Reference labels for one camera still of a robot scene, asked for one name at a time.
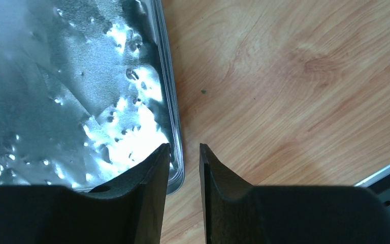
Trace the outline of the silver tin lid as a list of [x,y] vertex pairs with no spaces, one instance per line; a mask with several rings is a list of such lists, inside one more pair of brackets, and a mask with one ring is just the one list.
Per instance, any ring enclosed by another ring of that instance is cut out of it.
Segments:
[[170,149],[184,181],[161,1],[0,1],[0,185],[88,191]]

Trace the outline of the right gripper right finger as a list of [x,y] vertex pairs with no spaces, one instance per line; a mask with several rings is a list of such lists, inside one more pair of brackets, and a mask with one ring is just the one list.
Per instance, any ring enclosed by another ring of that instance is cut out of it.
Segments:
[[390,215],[367,188],[255,186],[200,145],[206,243],[390,243]]

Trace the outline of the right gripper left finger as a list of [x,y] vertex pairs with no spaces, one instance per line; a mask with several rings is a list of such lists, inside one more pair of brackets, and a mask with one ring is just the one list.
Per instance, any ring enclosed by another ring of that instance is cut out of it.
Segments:
[[0,186],[0,243],[159,243],[170,146],[89,192]]

